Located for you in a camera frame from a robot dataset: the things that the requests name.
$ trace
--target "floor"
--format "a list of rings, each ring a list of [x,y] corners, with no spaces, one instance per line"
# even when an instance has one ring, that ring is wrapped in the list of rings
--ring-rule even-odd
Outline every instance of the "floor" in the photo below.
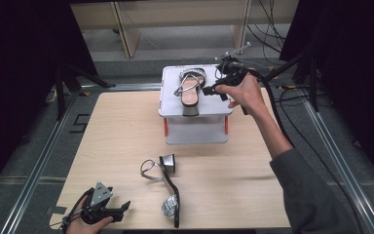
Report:
[[[266,30],[266,25],[259,25],[260,29]],[[277,25],[281,36],[286,35],[288,24]],[[264,34],[251,27],[262,40]],[[164,64],[185,64],[187,62],[209,62],[215,58],[220,58],[224,53],[234,50],[233,40],[230,34],[229,26],[201,26],[201,27],[171,27],[171,28],[142,28],[141,39],[137,46],[134,58],[126,58],[122,48],[121,40],[118,34],[112,30],[94,30],[84,31],[83,36],[90,49],[93,61],[97,67],[98,73],[105,80],[119,84],[122,89],[131,87],[142,87],[143,85],[160,83],[161,67],[151,67],[147,63],[152,60]],[[250,31],[246,33],[246,39],[251,47],[244,50],[242,55],[237,55],[239,59],[251,59],[252,66],[263,72],[268,72],[269,67],[278,67],[283,64],[278,60],[279,53],[263,47],[255,39]],[[267,37],[267,42],[273,45],[277,50],[281,48],[275,38]],[[291,83],[290,69],[283,74],[279,81],[273,81],[273,86],[289,85]],[[69,167],[72,164],[75,152],[79,146],[83,133],[80,133],[82,126],[79,123],[88,123],[91,116],[91,110],[96,103],[96,97],[103,92],[93,83],[80,79],[81,84],[88,89],[87,94],[69,94],[65,91],[65,97],[70,103],[68,117],[64,122],[56,121],[56,102],[51,101],[54,96],[49,93],[48,106],[42,112],[41,116],[33,123],[29,133],[25,135],[25,143],[20,145],[14,152],[8,165],[0,176],[0,233],[5,233],[11,224],[13,233],[60,233],[59,230],[53,230],[49,226],[51,213],[56,212],[58,194],[60,193]],[[298,92],[288,92],[288,97],[300,96]],[[359,197],[365,198],[364,202],[369,203],[369,209],[359,209],[359,215],[364,233],[374,233],[374,168],[372,167],[366,155],[360,148],[352,145],[355,139],[350,134],[350,130],[338,115],[337,111],[331,106],[331,101],[320,93],[319,107],[320,118],[326,123],[327,129],[333,139],[340,147],[343,157],[349,165],[349,170],[358,181],[358,186],[363,194]],[[316,127],[312,123],[309,109],[305,101],[296,98],[286,102],[284,109],[293,117],[294,125],[308,137],[321,154],[326,154],[326,146],[322,143],[321,136],[317,134]],[[303,152],[312,152],[312,149],[304,139],[291,126],[291,122],[285,117],[284,111],[280,112],[283,123],[288,129],[299,150]],[[53,129],[59,127],[59,132],[55,133]],[[48,145],[48,140],[53,139],[54,144]],[[335,193],[341,197],[347,209],[350,208],[343,193],[338,188],[336,182],[329,175],[326,168],[318,162],[318,158],[309,156],[306,160],[313,166],[327,181],[329,186],[334,188]],[[334,161],[330,157],[325,157],[324,161],[331,172],[337,175],[339,181],[343,176],[339,175]],[[21,209],[13,210],[13,206],[18,204],[24,192],[24,186],[33,176],[37,180],[32,183],[30,188],[30,197],[24,200],[24,206]],[[16,213],[19,218],[15,222],[7,223],[8,217]],[[261,229],[255,230],[257,233],[290,233],[288,228]]]

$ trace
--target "wooden table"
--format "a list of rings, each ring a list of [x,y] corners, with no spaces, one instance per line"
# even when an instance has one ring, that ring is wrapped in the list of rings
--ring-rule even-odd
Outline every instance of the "wooden table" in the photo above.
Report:
[[[171,180],[180,191],[180,229],[289,226],[281,187],[251,117],[239,108],[229,116],[226,143],[168,145],[159,99],[158,91],[99,96],[57,206],[69,213],[82,193],[101,181],[114,187],[107,208],[131,201],[123,221],[107,228],[173,229],[173,219],[161,212],[165,185],[147,180],[139,170],[147,159],[159,162],[159,156],[175,154]],[[62,217],[53,214],[51,223]]]

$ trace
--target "person's left hand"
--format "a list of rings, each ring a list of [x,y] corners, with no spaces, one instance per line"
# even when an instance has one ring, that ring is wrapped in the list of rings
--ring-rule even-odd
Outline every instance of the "person's left hand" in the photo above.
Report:
[[[85,196],[84,199],[80,202],[77,206],[77,210],[81,209],[84,205],[84,202],[87,200],[88,196]],[[79,215],[74,215],[71,218],[71,223],[69,224],[68,228],[66,229],[67,234],[96,234],[106,225],[112,222],[112,216],[106,217],[99,221],[98,223],[89,225],[85,223]]]

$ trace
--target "person's hand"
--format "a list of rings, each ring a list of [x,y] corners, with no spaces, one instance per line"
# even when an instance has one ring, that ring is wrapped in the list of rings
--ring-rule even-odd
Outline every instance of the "person's hand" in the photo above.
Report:
[[[245,75],[238,86],[219,85],[215,88],[215,91],[220,94],[228,94],[233,98],[229,104],[229,108],[241,105],[253,117],[258,109],[263,108],[263,106],[266,107],[260,85],[257,83],[256,77],[250,73]]]
[[[77,206],[77,210],[83,207],[84,202],[86,200],[87,200],[87,196],[84,197],[84,199]],[[86,224],[81,218],[79,218],[78,214],[73,216],[71,219],[72,221],[69,224],[68,229],[66,229],[67,234],[96,234],[106,225],[111,223],[113,220],[112,216],[109,216],[109,217],[102,219],[98,223],[89,225],[89,224]]]

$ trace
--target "high-heeled sandal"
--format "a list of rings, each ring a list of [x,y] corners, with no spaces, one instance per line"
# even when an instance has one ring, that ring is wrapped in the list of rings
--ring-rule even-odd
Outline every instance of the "high-heeled sandal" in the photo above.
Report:
[[[202,68],[189,68],[183,70],[179,78],[180,86],[174,95],[181,97],[183,116],[198,116],[199,91],[206,84],[206,72]]]

